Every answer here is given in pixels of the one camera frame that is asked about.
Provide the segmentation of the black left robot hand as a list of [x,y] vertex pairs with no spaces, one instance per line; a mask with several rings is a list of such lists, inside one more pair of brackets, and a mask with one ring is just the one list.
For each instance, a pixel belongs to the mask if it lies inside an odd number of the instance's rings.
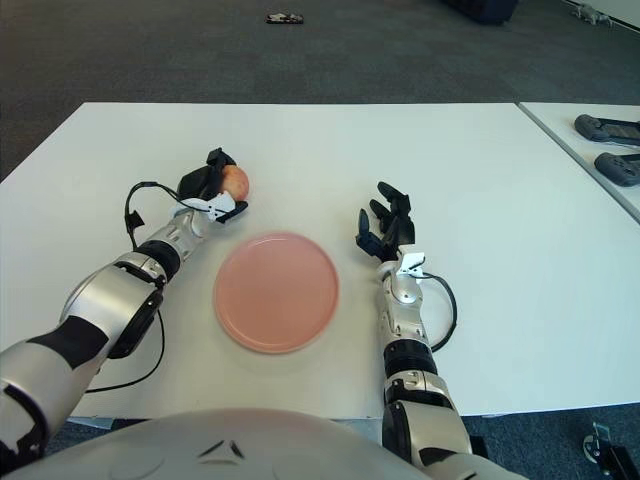
[[248,208],[248,194],[247,174],[221,148],[208,154],[203,167],[183,176],[177,190],[179,207],[221,224]]

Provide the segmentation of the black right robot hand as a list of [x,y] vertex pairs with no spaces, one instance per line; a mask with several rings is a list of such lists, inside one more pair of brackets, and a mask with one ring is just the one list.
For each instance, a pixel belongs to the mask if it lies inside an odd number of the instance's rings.
[[386,207],[372,199],[369,207],[379,222],[379,230],[383,236],[378,237],[370,230],[369,216],[361,209],[355,242],[366,254],[376,257],[382,263],[396,261],[401,246],[415,243],[415,226],[410,217],[410,198],[383,181],[377,184],[377,189],[389,206]]

